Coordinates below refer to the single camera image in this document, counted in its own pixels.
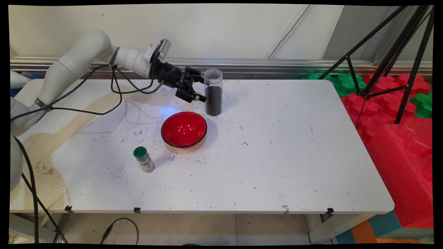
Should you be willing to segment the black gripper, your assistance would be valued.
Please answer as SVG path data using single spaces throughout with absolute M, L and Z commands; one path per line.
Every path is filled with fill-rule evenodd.
M 186 102 L 206 102 L 206 96 L 196 93 L 192 87 L 185 87 L 186 73 L 187 79 L 191 79 L 193 82 L 204 83 L 204 76 L 201 75 L 201 71 L 186 67 L 185 72 L 170 63 L 161 62 L 160 59 L 154 59 L 152 61 L 152 80 L 157 80 L 158 83 L 162 83 L 173 89 L 177 88 L 176 96 Z

